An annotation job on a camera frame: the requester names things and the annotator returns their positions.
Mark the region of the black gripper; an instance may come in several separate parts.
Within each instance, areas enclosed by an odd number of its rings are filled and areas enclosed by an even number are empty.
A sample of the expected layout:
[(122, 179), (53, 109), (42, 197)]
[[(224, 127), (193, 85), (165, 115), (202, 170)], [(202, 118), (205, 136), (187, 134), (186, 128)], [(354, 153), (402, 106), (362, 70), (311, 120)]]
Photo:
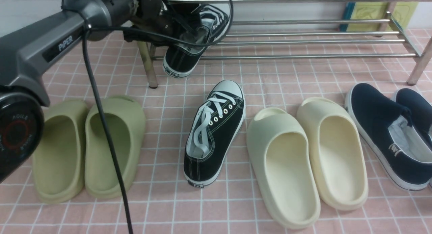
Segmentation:
[(189, 32), (185, 17), (178, 14), (167, 0), (137, 0), (135, 27), (145, 36), (157, 37), (158, 34), (178, 37)]

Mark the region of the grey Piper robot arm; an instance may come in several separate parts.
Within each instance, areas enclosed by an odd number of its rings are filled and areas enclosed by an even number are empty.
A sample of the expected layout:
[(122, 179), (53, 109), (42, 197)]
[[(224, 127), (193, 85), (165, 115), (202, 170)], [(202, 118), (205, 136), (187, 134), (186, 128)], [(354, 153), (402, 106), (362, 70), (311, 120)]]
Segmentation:
[(166, 36), (185, 11), (168, 0), (62, 0), (61, 11), (3, 36), (1, 46), (1, 182), (37, 148), (50, 106), (42, 76), (85, 37), (100, 41), (127, 21)]

